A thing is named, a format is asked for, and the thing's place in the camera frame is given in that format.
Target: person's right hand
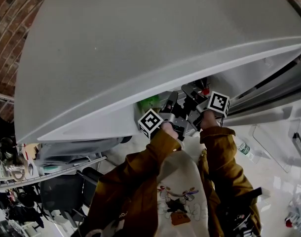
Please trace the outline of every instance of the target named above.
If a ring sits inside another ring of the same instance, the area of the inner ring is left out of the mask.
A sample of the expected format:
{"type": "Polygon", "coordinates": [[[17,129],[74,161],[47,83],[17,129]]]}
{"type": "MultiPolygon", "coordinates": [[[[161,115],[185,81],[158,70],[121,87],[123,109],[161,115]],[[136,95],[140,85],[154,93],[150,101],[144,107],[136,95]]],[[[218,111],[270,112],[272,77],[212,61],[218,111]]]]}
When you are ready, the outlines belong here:
{"type": "Polygon", "coordinates": [[[202,130],[214,127],[214,126],[219,126],[218,123],[216,122],[215,116],[213,111],[207,110],[203,113],[203,120],[201,121],[200,127],[202,130]]]}

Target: plastic bottle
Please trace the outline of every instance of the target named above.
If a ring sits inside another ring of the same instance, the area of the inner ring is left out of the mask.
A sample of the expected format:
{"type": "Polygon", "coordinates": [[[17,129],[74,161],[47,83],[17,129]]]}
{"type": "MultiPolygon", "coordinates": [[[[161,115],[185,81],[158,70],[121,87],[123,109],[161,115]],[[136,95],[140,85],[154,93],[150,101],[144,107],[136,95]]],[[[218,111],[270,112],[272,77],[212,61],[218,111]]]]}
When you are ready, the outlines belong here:
{"type": "Polygon", "coordinates": [[[247,156],[248,159],[251,160],[254,164],[257,164],[260,160],[262,152],[253,150],[243,139],[239,138],[238,136],[233,136],[233,138],[237,146],[237,150],[247,156]]]}

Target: black chair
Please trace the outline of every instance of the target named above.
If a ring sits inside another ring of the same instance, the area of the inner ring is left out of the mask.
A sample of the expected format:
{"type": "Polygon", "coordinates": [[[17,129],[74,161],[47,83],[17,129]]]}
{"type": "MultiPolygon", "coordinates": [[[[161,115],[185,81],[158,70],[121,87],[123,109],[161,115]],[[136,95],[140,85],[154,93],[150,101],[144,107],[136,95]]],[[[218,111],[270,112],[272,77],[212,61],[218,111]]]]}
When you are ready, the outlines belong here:
{"type": "Polygon", "coordinates": [[[40,183],[40,195],[44,209],[60,210],[62,216],[68,219],[73,227],[85,215],[81,209],[83,204],[90,206],[95,194],[101,173],[91,167],[76,175],[62,175],[40,183]]]}

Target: chair backrest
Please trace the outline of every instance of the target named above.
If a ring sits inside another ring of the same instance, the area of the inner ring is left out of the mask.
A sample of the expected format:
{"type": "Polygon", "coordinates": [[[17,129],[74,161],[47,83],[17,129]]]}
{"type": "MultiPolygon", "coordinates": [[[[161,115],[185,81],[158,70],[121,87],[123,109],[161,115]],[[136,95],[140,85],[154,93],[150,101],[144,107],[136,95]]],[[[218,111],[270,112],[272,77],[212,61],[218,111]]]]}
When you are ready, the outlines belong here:
{"type": "MultiPolygon", "coordinates": [[[[103,174],[99,173],[97,170],[87,167],[85,168],[82,173],[87,177],[95,180],[98,183],[98,180],[103,174]]],[[[92,183],[88,182],[87,180],[84,181],[83,184],[83,203],[86,206],[90,206],[93,196],[95,195],[97,185],[93,185],[92,183]]]]}
{"type": "Polygon", "coordinates": [[[83,183],[84,180],[79,175],[62,175],[41,182],[40,195],[44,209],[80,209],[83,183]]]}

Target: hand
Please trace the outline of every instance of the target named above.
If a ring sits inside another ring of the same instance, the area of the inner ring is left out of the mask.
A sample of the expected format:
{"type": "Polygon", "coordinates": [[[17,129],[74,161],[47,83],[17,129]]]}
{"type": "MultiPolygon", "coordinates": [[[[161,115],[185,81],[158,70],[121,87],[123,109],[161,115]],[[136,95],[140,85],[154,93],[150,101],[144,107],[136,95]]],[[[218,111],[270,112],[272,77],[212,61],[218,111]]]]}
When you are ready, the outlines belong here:
{"type": "Polygon", "coordinates": [[[178,133],[172,128],[172,124],[169,122],[164,122],[161,124],[160,128],[175,140],[178,138],[178,133]]]}
{"type": "Polygon", "coordinates": [[[213,111],[207,110],[203,113],[203,120],[200,124],[200,127],[202,130],[214,127],[214,126],[219,126],[218,123],[216,122],[215,116],[213,111]]]}

